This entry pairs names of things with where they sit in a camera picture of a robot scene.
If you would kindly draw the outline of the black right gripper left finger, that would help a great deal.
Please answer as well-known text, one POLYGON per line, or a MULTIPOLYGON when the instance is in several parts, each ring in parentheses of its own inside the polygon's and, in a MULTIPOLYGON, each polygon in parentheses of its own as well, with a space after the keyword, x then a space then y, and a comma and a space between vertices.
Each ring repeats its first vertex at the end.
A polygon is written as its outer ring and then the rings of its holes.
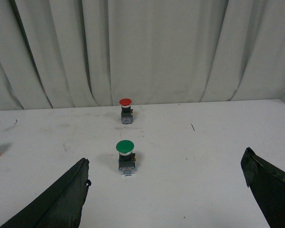
POLYGON ((91 181, 89 160, 80 159, 2 228, 77 228, 91 181))

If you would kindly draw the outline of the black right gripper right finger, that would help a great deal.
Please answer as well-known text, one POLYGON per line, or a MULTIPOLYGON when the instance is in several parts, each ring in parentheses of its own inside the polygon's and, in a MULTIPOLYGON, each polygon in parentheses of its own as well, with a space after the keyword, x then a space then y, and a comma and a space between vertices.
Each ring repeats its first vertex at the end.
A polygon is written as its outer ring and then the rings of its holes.
POLYGON ((247 187, 271 228, 285 228, 285 172, 246 148, 240 162, 247 187))

